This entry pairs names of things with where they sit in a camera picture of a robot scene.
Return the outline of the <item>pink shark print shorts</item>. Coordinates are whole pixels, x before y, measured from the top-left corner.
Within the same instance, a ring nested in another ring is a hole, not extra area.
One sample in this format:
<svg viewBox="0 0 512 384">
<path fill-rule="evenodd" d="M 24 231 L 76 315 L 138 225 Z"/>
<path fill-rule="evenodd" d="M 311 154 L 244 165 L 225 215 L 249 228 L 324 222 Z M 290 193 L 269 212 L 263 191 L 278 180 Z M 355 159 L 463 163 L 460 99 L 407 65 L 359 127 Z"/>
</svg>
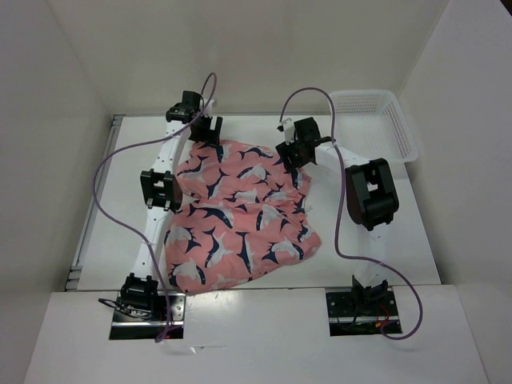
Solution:
<svg viewBox="0 0 512 384">
<path fill-rule="evenodd" d="M 165 236 L 170 285 L 185 294 L 226 290 L 319 249 L 306 218 L 310 177 L 264 146 L 195 143 L 177 168 L 185 200 Z"/>
</svg>

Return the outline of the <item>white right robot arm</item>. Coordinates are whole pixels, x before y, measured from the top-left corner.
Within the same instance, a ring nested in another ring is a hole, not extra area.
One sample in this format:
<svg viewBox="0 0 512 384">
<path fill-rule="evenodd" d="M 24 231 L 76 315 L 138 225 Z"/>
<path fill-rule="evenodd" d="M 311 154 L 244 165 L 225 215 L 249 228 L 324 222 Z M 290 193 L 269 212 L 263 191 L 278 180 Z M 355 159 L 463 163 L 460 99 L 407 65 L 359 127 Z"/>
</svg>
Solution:
<svg viewBox="0 0 512 384">
<path fill-rule="evenodd" d="M 388 282 L 383 277 L 386 238 L 399 202 L 387 160 L 370 160 L 321 136 L 313 118 L 278 125 L 285 141 L 276 150 L 287 170 L 314 163 L 342 177 L 344 203 L 352 222 L 358 226 L 358 255 L 365 263 L 353 276 L 350 302 L 356 316 L 368 316 L 386 297 Z"/>
</svg>

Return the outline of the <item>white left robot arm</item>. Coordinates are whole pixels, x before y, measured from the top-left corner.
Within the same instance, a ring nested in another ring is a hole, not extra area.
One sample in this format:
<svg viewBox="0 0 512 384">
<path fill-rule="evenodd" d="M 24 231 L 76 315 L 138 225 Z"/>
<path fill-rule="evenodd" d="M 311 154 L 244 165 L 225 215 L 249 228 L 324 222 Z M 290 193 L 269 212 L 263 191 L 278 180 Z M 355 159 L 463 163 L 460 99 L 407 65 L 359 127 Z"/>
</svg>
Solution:
<svg viewBox="0 0 512 384">
<path fill-rule="evenodd" d="M 182 204 L 182 190 L 174 175 L 187 140 L 219 143 L 221 118 L 212 116 L 212 108 L 203 97 L 185 90 L 182 100 L 166 112 L 166 140 L 148 170 L 140 174 L 146 206 L 145 238 L 138 251 L 132 272 L 121 288 L 120 303 L 148 320 L 163 313 L 158 299 L 158 263 L 166 222 Z"/>
</svg>

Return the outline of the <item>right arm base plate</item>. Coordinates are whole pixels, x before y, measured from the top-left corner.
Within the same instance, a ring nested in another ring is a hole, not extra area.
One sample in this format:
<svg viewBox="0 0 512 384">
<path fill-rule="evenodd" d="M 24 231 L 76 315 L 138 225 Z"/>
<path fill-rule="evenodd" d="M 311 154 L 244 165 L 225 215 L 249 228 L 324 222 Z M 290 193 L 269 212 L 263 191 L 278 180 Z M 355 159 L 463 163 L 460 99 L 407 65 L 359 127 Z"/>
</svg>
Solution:
<svg viewBox="0 0 512 384">
<path fill-rule="evenodd" d="M 387 334 L 402 334 L 392 290 L 366 309 L 356 308 L 350 289 L 327 290 L 326 307 L 331 337 L 380 334 L 382 326 Z"/>
</svg>

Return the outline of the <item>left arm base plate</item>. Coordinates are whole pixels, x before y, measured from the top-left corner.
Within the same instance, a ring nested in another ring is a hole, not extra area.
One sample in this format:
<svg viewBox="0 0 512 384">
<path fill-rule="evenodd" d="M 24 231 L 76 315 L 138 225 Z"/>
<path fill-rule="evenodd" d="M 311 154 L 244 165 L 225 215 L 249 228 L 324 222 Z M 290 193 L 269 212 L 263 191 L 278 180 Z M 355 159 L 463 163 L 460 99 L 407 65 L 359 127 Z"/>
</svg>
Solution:
<svg viewBox="0 0 512 384">
<path fill-rule="evenodd" d="M 122 304 L 120 294 L 115 300 L 99 298 L 98 302 L 113 311 L 109 340 L 155 339 L 165 329 L 166 300 L 162 294 L 156 298 L 153 311 Z M 170 294 L 171 322 L 166 340 L 183 339 L 185 304 L 184 294 Z"/>
</svg>

